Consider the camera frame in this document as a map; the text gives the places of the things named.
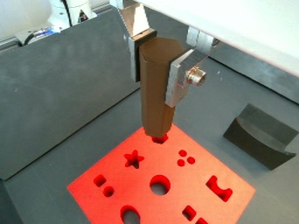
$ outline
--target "rectangular hole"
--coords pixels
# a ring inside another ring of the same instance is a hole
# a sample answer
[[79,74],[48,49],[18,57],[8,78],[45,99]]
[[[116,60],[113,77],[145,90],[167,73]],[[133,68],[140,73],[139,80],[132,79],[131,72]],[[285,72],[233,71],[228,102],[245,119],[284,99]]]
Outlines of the rectangular hole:
[[196,216],[196,211],[192,209],[191,206],[187,206],[181,211],[183,216],[188,221],[192,221],[193,217]]
[[101,174],[99,174],[95,179],[93,179],[93,183],[97,187],[101,187],[105,183],[107,183],[107,179],[104,178],[104,176]]

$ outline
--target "red board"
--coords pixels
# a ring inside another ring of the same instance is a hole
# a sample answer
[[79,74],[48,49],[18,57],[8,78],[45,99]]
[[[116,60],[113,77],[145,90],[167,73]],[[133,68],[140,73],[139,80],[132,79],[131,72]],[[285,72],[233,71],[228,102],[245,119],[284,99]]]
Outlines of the red board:
[[141,224],[236,223],[255,193],[176,126],[163,144],[140,129],[68,189],[93,224],[124,223],[125,210]]

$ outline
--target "star-shaped hole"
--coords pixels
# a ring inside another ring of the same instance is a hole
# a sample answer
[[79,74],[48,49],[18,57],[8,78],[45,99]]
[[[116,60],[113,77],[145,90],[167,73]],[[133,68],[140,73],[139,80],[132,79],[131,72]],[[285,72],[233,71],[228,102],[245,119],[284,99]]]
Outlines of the star-shaped hole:
[[145,158],[141,156],[137,156],[137,150],[133,150],[132,154],[125,154],[125,167],[133,166],[136,169],[139,169],[139,162],[141,162]]

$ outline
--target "metal bracket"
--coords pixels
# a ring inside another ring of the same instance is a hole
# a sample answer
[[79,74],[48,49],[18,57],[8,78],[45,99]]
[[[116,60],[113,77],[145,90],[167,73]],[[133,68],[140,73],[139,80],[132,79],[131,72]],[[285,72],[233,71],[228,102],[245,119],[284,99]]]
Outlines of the metal bracket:
[[140,81],[139,73],[139,46],[156,37],[156,31],[149,28],[145,16],[145,9],[140,3],[128,0],[109,0],[116,12],[117,19],[123,25],[125,41],[128,44],[131,58],[131,78]]
[[205,73],[200,70],[201,62],[219,48],[220,42],[189,27],[187,44],[193,46],[171,64],[168,86],[164,103],[175,107],[180,99],[187,95],[189,84],[199,86],[205,80]]

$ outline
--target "white panel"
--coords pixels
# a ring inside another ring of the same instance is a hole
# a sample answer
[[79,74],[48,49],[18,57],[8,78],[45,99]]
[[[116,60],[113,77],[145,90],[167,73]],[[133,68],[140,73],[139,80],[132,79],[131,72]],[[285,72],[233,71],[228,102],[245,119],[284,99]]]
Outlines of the white panel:
[[299,76],[297,0],[136,0]]
[[[92,7],[107,2],[108,0],[89,0]],[[0,41],[44,24],[51,14],[49,0],[0,0]]]

